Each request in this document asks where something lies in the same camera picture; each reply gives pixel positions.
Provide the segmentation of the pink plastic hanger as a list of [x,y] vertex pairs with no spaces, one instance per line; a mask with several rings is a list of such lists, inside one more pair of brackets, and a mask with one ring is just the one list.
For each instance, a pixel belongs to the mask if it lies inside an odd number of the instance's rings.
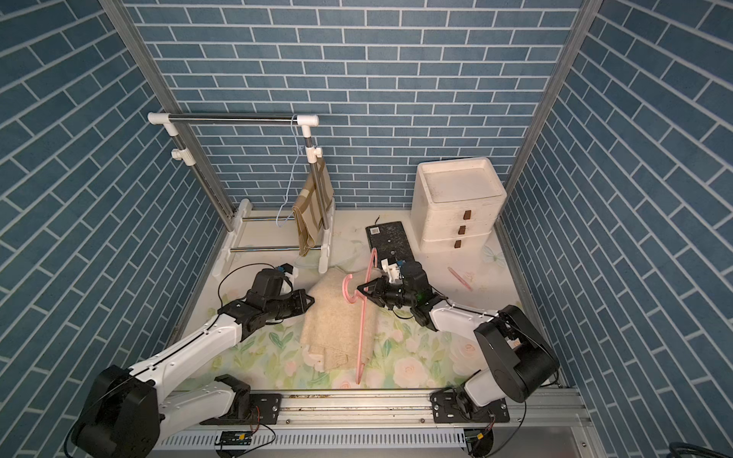
[[370,346],[370,336],[368,335],[368,304],[370,302],[360,289],[355,288],[355,290],[352,290],[350,288],[349,285],[353,280],[353,277],[353,274],[347,274],[347,276],[343,278],[341,288],[343,298],[347,303],[355,305],[355,303],[361,301],[360,321],[358,327],[357,363],[355,369],[355,383],[356,385],[361,385],[366,367],[371,360],[371,354],[368,350],[368,347]]

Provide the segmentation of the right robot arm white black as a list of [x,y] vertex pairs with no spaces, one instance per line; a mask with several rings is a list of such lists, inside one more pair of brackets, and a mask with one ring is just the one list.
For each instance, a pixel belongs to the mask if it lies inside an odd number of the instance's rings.
[[379,307],[408,307],[420,326],[477,345],[487,367],[454,390],[466,415],[503,398],[524,403],[559,372],[555,351],[519,307],[480,310],[459,305],[431,286],[418,261],[406,261],[397,275],[385,273],[356,290]]

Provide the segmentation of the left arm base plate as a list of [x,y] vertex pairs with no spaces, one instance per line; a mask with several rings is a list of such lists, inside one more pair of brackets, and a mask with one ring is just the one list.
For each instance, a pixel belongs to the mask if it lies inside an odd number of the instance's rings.
[[237,394],[229,412],[218,421],[223,425],[276,425],[282,400],[279,393]]

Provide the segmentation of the brown plaid scarf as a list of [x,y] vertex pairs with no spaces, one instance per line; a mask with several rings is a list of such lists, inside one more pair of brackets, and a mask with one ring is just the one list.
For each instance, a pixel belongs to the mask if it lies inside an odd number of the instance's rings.
[[[323,180],[326,194],[326,208],[333,202],[334,191],[328,175],[326,162],[319,158],[317,161],[318,177]],[[293,212],[298,229],[299,255],[305,257],[316,246],[318,236],[324,228],[320,200],[317,196],[317,185],[312,175],[309,175],[294,206]]]

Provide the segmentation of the white three-drawer cabinet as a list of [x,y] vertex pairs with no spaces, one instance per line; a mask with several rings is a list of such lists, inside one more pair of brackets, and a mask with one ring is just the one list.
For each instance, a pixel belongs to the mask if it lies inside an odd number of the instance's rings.
[[423,162],[410,221],[423,253],[476,251],[486,244],[507,193],[488,158]]

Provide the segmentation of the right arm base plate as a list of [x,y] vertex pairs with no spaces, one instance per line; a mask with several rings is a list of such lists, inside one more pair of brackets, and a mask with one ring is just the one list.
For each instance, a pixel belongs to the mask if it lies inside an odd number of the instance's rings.
[[433,421],[437,424],[501,424],[510,421],[505,399],[477,406],[463,391],[440,389],[431,393],[429,401]]

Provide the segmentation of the metal clothes rack white joints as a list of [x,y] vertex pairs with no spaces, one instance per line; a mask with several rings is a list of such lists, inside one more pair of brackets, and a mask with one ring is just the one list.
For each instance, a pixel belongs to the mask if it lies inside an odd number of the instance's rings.
[[[195,173],[220,212],[228,236],[217,258],[214,272],[223,273],[237,252],[237,242],[244,237],[244,219],[254,208],[275,209],[284,201],[292,161],[296,148],[290,129],[291,117],[296,114],[169,114],[151,113],[151,124],[162,127],[174,143],[171,156],[184,163]],[[335,197],[326,208],[323,180],[318,177],[317,161],[325,162],[323,149],[315,139],[321,120],[316,114],[297,114],[301,127],[299,141],[308,139],[305,155],[295,168],[294,183],[288,205],[281,217],[290,213],[284,222],[298,237],[293,206],[309,175],[317,185],[317,196],[324,211],[324,228],[311,257],[319,273],[328,270],[334,232]],[[287,246],[299,254],[299,237]]]

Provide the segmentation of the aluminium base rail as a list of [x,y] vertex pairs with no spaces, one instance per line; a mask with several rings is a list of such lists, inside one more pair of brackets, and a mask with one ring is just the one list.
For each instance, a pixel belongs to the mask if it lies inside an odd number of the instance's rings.
[[[599,435],[574,389],[540,389],[527,402],[506,400],[509,423],[437,424],[430,389],[284,391],[276,425],[198,424],[158,441],[150,457],[173,452],[252,456],[259,452],[447,448],[473,450],[491,430],[494,457],[601,457]],[[251,431],[245,448],[219,448],[223,431]]]

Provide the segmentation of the small black controller board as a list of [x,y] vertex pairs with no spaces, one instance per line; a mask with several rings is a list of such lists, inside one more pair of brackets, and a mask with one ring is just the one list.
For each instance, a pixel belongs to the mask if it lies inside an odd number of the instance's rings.
[[215,446],[219,448],[249,447],[252,444],[252,436],[253,433],[251,431],[223,431]]

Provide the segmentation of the beige knitted cloth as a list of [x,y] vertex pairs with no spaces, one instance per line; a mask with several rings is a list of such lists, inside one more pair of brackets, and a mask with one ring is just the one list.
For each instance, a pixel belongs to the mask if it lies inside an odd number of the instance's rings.
[[[361,301],[351,305],[343,298],[341,285],[345,276],[347,273],[344,271],[332,268],[308,292],[315,303],[305,313],[300,342],[305,347],[305,361],[319,371],[356,368]],[[378,307],[370,302],[368,350],[371,356],[377,316]]]

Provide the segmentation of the pink pen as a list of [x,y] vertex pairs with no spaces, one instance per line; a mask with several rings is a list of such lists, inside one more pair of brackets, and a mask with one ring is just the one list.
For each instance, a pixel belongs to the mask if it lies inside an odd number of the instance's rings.
[[465,288],[466,288],[467,290],[469,290],[469,291],[473,291],[473,288],[471,287],[471,285],[470,285],[470,284],[469,284],[469,283],[468,283],[468,282],[467,282],[467,281],[466,281],[466,280],[465,280],[465,279],[464,279],[463,277],[461,277],[461,276],[460,276],[460,275],[458,274],[458,272],[457,272],[457,271],[455,271],[455,270],[454,270],[454,269],[453,269],[452,267],[450,267],[450,266],[448,267],[448,271],[449,271],[449,272],[450,272],[450,274],[452,274],[452,276],[454,276],[454,278],[456,278],[456,280],[457,280],[457,281],[458,281],[458,282],[459,282],[460,284],[462,284],[462,285],[463,285],[463,286],[464,286],[464,287],[465,287]]

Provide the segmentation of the floral table mat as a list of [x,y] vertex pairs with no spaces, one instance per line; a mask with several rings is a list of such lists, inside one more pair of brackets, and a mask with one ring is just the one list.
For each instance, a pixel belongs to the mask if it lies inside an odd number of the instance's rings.
[[[218,276],[210,275],[186,323],[192,333],[211,319],[221,301],[240,298],[250,288],[262,264],[290,263],[299,269],[294,284],[309,289],[320,274],[311,257],[287,250],[296,240],[287,224],[277,227],[269,212],[255,212],[257,221],[245,223],[237,253]],[[429,282],[452,301],[468,307],[500,309],[520,305],[507,249],[496,234],[476,251],[424,254],[419,250],[407,210],[340,210],[335,216],[330,265],[364,279],[370,256],[366,228],[374,223],[402,221],[415,258],[425,268]],[[473,288],[467,290],[448,271],[452,267]],[[300,339],[302,318],[267,326],[236,347],[206,363],[185,380],[182,390],[198,389],[221,374],[230,374],[254,389],[428,389],[459,385],[484,368],[486,362],[471,341],[450,333],[436,333],[416,324],[405,309],[379,308],[373,355],[361,385],[355,369],[319,371],[304,359]]]

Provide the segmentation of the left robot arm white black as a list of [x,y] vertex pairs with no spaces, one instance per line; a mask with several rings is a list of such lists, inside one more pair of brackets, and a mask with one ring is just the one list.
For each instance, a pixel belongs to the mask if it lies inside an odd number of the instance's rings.
[[294,287],[292,274],[289,264],[262,264],[244,297],[222,303],[192,334],[129,368],[100,372],[63,445],[93,457],[145,457],[158,441],[196,424],[274,424],[276,412],[261,408],[250,385],[232,375],[219,375],[198,390],[175,391],[258,330],[305,314],[315,300]]

